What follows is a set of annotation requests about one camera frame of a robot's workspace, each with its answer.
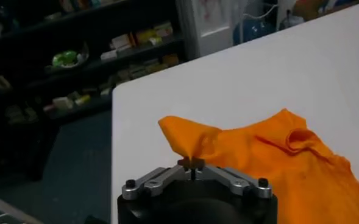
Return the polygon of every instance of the package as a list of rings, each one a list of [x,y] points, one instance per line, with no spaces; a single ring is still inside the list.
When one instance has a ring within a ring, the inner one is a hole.
[[[177,54],[170,54],[163,56],[163,63],[172,67],[179,64],[179,59]]]
[[[133,36],[133,33],[130,32],[128,33],[128,40],[129,40],[129,43],[132,47],[136,47],[137,44],[136,44],[136,41],[135,41],[135,37]]]
[[[36,121],[38,119],[37,113],[31,107],[25,108],[25,114],[27,115],[26,119],[27,119],[28,122],[33,122],[33,121]]]
[[[162,40],[161,37],[151,37],[151,38],[149,39],[149,42],[150,42],[153,46],[155,46],[155,45],[157,45],[157,44],[162,43],[163,40]]]
[[[68,97],[58,97],[52,100],[57,109],[69,110],[74,107],[74,103]]]
[[[47,106],[45,106],[43,108],[43,111],[48,112],[48,111],[51,111],[51,110],[54,110],[54,109],[56,109],[56,106],[54,104],[49,104],[49,105],[47,105]]]
[[[123,51],[132,47],[127,34],[122,34],[121,36],[113,38],[112,45],[117,51]]]
[[[80,94],[77,91],[73,91],[67,95],[67,98],[69,98],[71,100],[76,100],[76,99],[80,98]]]
[[[9,124],[18,124],[25,121],[25,117],[21,108],[17,105],[12,105],[6,108],[5,117],[7,117]]]
[[[110,94],[110,90],[112,90],[111,88],[107,88],[107,89],[104,89],[102,90],[101,92],[101,96],[107,96]]]
[[[111,51],[108,51],[108,52],[104,52],[101,54],[101,60],[110,60],[110,59],[114,59],[114,58],[117,58],[117,50],[114,49],[114,50],[111,50]]]
[[[130,65],[129,66],[130,71],[130,78],[137,79],[144,75],[148,75],[147,71],[145,70],[145,66],[143,65]]]
[[[73,12],[75,11],[72,0],[60,0],[60,5],[62,6],[63,10],[66,12]]]
[[[169,22],[169,21],[155,26],[154,30],[158,37],[167,37],[167,36],[172,35],[172,33],[173,33],[172,25],[171,25],[171,22]]]
[[[7,81],[7,79],[5,79],[3,75],[0,75],[0,90],[7,90],[11,88],[12,86],[9,81]]]
[[[79,99],[75,100],[76,105],[80,106],[82,104],[85,104],[91,100],[91,96],[86,94],[80,97]]]
[[[146,44],[152,37],[156,37],[156,32],[152,29],[146,29],[136,33],[138,44]]]

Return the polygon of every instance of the metal bracket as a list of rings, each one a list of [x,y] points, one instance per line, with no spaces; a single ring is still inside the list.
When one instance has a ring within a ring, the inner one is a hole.
[[[159,167],[136,181],[128,180],[122,188],[123,198],[136,200],[145,189],[150,190],[151,196],[158,196],[174,180],[190,180],[190,176],[191,170],[185,170],[179,165],[170,169]]]
[[[230,167],[222,169],[207,165],[203,169],[196,170],[196,179],[216,180],[227,186],[233,194],[240,196],[243,195],[244,189],[249,187],[259,198],[272,197],[271,185],[267,179],[256,180]]]
[[[190,180],[190,175],[191,170],[185,171],[183,166],[176,165],[154,179],[149,180],[144,184],[144,187],[150,190],[152,197],[158,196],[174,180]]]
[[[122,188],[123,198],[135,200],[146,189],[151,193],[151,197],[158,196],[175,180],[191,180],[192,171],[195,172],[195,181],[216,180],[227,186],[235,195],[243,196],[244,190],[249,189],[259,198],[272,197],[271,185],[265,178],[257,180],[229,167],[222,169],[207,165],[191,170],[176,165],[170,169],[159,167],[136,181],[128,180]]]

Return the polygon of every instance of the orange towel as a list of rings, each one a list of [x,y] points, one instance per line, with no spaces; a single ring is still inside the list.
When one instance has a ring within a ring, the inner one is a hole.
[[[359,223],[359,182],[350,163],[288,110],[233,130],[173,116],[159,125],[182,156],[268,178],[279,200],[279,223]]]

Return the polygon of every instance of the cable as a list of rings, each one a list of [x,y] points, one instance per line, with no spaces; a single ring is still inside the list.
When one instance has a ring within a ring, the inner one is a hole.
[[[248,16],[248,17],[250,17],[250,18],[252,18],[252,19],[262,19],[262,18],[268,16],[268,15],[271,13],[271,11],[272,11],[274,8],[276,8],[276,7],[278,7],[278,5],[273,5],[273,6],[271,7],[271,9],[269,9],[269,10],[268,10],[265,14],[263,14],[262,16],[253,16],[253,15],[250,15],[250,14],[247,14],[247,13],[244,13],[243,16]]]

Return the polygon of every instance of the black screw head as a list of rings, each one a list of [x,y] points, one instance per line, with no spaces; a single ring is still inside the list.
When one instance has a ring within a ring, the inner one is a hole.
[[[125,182],[125,187],[126,188],[134,188],[136,186],[136,181],[133,179],[127,180]]]
[[[259,178],[258,179],[258,185],[260,187],[268,187],[269,186],[269,181],[266,178]]]

